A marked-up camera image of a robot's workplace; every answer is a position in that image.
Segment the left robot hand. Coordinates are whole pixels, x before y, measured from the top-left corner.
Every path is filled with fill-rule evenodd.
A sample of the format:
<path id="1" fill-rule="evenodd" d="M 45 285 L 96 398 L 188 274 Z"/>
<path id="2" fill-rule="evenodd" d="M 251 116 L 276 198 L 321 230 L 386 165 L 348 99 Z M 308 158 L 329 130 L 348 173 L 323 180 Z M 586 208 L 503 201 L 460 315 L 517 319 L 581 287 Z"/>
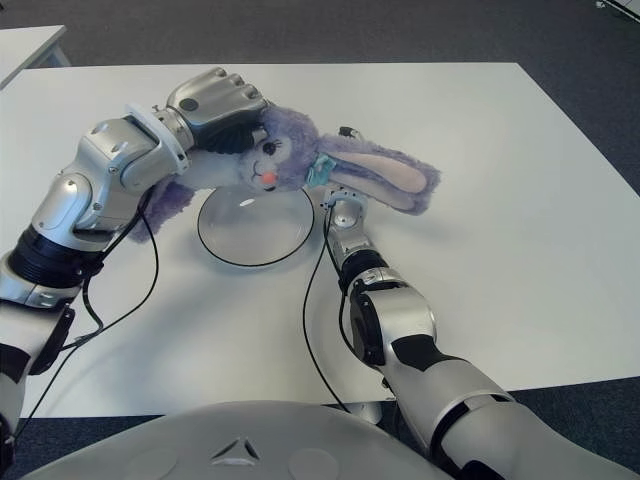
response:
<path id="1" fill-rule="evenodd" d="M 243 153 L 266 137 L 261 115 L 267 106 L 256 87 L 219 67 L 182 83 L 166 102 L 192 148 L 220 154 Z"/>

